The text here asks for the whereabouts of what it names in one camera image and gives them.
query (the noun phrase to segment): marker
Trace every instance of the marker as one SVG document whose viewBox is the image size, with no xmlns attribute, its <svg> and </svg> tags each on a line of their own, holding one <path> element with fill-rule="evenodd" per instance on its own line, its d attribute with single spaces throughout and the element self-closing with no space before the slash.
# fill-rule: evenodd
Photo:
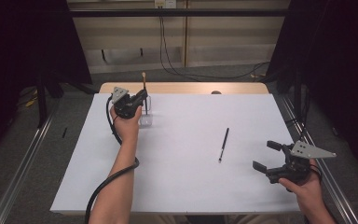
<svg viewBox="0 0 358 224">
<path fill-rule="evenodd" d="M 142 73 L 142 77 L 144 78 L 144 90 L 146 90 L 146 73 Z M 145 99 L 145 107 L 146 107 L 146 115 L 147 115 L 147 99 Z"/>
<path fill-rule="evenodd" d="M 219 163 L 222 162 L 222 156 L 223 156 L 223 151 L 225 150 L 225 146 L 226 146 L 228 131 L 229 131 L 229 128 L 227 128 L 227 130 L 226 130 L 225 140 L 223 141 L 222 153 L 220 153 Z"/>
</svg>

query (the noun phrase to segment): black cable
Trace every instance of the black cable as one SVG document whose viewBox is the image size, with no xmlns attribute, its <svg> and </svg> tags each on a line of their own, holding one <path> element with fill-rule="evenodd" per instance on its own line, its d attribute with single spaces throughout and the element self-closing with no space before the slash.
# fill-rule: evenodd
<svg viewBox="0 0 358 224">
<path fill-rule="evenodd" d="M 110 120 L 110 114 L 109 114 L 109 103 L 112 100 L 112 96 L 110 96 L 109 98 L 107 98 L 106 101 L 106 116 L 107 116 L 107 121 L 109 122 L 109 127 L 112 130 L 112 134 L 115 136 L 116 140 L 118 141 L 119 144 L 122 143 L 120 136 L 118 136 L 118 133 L 116 132 L 116 128 L 115 125 L 113 124 L 113 121 Z"/>
<path fill-rule="evenodd" d="M 173 68 L 172 64 L 171 64 L 171 60 L 170 60 L 170 56 L 168 55 L 168 51 L 167 51 L 167 41 L 165 39 L 165 26 L 164 26 L 164 19 L 162 17 L 159 18 L 160 21 L 160 45 L 159 45 L 159 58 L 160 58 L 160 62 L 161 65 L 163 67 L 163 69 L 167 72 L 170 73 L 172 75 L 175 76 L 181 76 L 181 77 L 187 77 L 190 78 L 192 80 L 198 81 L 199 80 L 193 78 L 193 77 L 207 77 L 207 78 L 218 78 L 218 79 L 233 79 L 233 78 L 238 78 L 238 77 L 246 77 L 251 75 L 252 73 L 255 74 L 255 71 L 260 68 L 262 65 L 264 64 L 268 64 L 269 62 L 264 62 L 264 63 L 257 63 L 254 65 L 254 69 L 246 74 L 242 74 L 242 75 L 238 75 L 238 76 L 234 76 L 234 77 L 213 77 L 213 76 L 205 76 L 205 75 L 196 75 L 196 74 L 181 74 L 178 71 L 176 71 L 176 69 Z M 165 48 L 165 54 L 167 56 L 167 60 L 168 60 L 168 64 L 170 65 L 172 71 L 169 71 L 165 66 L 164 63 L 162 61 L 162 44 L 164 43 L 164 48 Z"/>
<path fill-rule="evenodd" d="M 115 125 L 114 123 L 111 121 L 110 116 L 109 116 L 109 103 L 112 100 L 112 96 L 110 96 L 107 99 L 106 102 L 106 116 L 107 116 L 107 120 L 109 123 L 109 126 L 112 130 L 112 134 L 115 136 L 115 138 L 117 139 L 119 144 L 122 144 L 121 138 L 120 136 L 118 136 L 118 133 L 116 131 Z M 140 164 L 138 158 L 135 157 L 135 162 L 133 165 L 126 167 L 122 170 L 119 170 L 117 172 L 115 172 L 114 174 L 110 175 L 109 177 L 107 177 L 103 183 L 100 184 L 100 186 L 98 186 L 98 188 L 96 190 L 94 190 L 94 192 L 92 193 L 91 197 L 89 198 L 89 203 L 87 204 L 87 209 L 86 209 L 86 215 L 85 215 L 85 223 L 88 224 L 89 220 L 90 220 L 90 215 L 91 215 L 91 207 L 94 204 L 95 198 L 97 197 L 97 195 L 100 193 L 100 191 L 106 187 L 110 182 L 112 182 L 114 179 L 118 178 L 121 175 L 126 174 L 128 171 L 135 169 L 136 167 L 138 167 Z"/>
<path fill-rule="evenodd" d="M 303 120 L 303 128 L 302 128 L 300 136 L 298 138 L 299 141 L 301 141 L 301 139 L 304 136 L 304 132 L 306 131 L 307 116 L 308 116 L 309 110 L 310 110 L 310 90 L 308 88 L 306 88 L 305 103 L 304 103 L 304 106 L 303 106 L 302 111 L 301 111 L 301 117 L 302 117 L 302 120 Z"/>
</svg>

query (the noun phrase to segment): human hand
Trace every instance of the human hand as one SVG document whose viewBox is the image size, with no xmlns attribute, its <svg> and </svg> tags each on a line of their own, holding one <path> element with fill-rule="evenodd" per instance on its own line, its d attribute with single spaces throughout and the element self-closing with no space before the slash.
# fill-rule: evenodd
<svg viewBox="0 0 358 224">
<path fill-rule="evenodd" d="M 113 106 L 110 108 L 110 115 L 112 116 L 113 124 L 115 125 L 116 131 L 123 142 L 128 140 L 136 140 L 138 138 L 138 121 L 142 115 L 141 106 L 138 106 L 135 112 L 135 116 L 132 119 L 122 119 L 121 117 L 119 117 L 116 114 L 115 108 Z"/>
<path fill-rule="evenodd" d="M 313 169 L 316 161 L 310 160 L 310 164 Z M 335 223 L 324 205 L 321 182 L 314 172 L 310 172 L 308 179 L 300 185 L 285 178 L 280 178 L 279 182 L 296 195 L 298 206 L 310 223 Z"/>
</svg>

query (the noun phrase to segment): gray carpet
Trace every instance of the gray carpet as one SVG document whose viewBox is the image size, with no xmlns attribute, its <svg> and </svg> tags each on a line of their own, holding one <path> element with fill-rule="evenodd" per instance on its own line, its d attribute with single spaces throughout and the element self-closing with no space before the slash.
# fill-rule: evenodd
<svg viewBox="0 0 358 224">
<path fill-rule="evenodd" d="M 268 65 L 261 66 L 256 73 L 266 72 Z M 257 81 L 260 77 L 248 76 L 236 77 L 252 72 L 253 65 L 214 66 L 177 69 L 181 74 L 199 74 L 213 77 L 195 77 L 198 81 Z M 188 77 L 168 74 L 164 70 L 146 71 L 148 81 L 194 81 Z M 141 81 L 141 71 L 99 74 L 92 76 L 93 85 L 90 88 L 98 90 L 104 82 L 113 81 Z M 276 83 L 267 84 L 268 90 L 274 94 L 278 107 L 282 111 L 283 118 L 290 119 L 282 106 L 282 98 L 276 92 Z M 35 156 L 34 162 L 21 187 L 19 194 L 6 223 L 82 223 L 83 217 L 64 217 L 49 212 L 65 169 L 76 146 L 77 138 L 81 132 L 87 116 L 92 95 L 87 95 L 67 84 L 62 84 L 65 95 L 61 99 L 48 99 L 48 108 L 58 105 L 56 114 L 44 141 Z M 19 99 L 19 102 L 27 100 L 29 96 Z M 31 107 L 19 107 L 16 118 L 13 119 L 5 136 L 0 142 L 0 199 L 5 192 L 11 177 L 15 174 L 30 146 L 38 123 L 37 102 Z M 354 213 L 358 217 L 358 161 L 352 156 L 351 150 L 344 139 L 335 136 L 332 132 L 333 125 L 325 117 L 323 111 L 311 100 L 310 111 L 307 119 L 309 131 L 316 146 L 337 153 L 337 158 L 326 160 L 334 178 L 348 198 Z M 298 133 L 293 126 L 289 127 L 294 140 Z M 339 223 L 344 223 L 339 211 L 335 207 L 328 192 L 324 190 L 324 199 Z M 301 223 L 301 216 L 294 217 L 293 223 Z"/>
</svg>

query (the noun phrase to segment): human arm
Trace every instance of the human arm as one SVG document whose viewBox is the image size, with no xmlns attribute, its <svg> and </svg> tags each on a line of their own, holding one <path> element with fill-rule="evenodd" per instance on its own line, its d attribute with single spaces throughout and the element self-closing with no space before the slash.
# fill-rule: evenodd
<svg viewBox="0 0 358 224">
<path fill-rule="evenodd" d="M 310 164 L 316 166 L 316 161 L 310 160 Z M 297 185 L 285 178 L 280 178 L 279 182 L 296 195 L 301 212 L 311 224 L 336 223 L 324 204 L 321 182 L 314 172 L 310 173 L 307 182 L 302 185 Z"/>
<path fill-rule="evenodd" d="M 117 117 L 114 108 L 110 109 L 114 125 L 122 140 L 115 163 L 109 176 L 119 170 L 132 166 L 138 142 L 139 124 L 142 108 L 139 106 L 132 119 Z M 132 205 L 134 171 L 130 170 L 104 187 L 95 201 L 89 223 L 128 223 Z"/>
</svg>

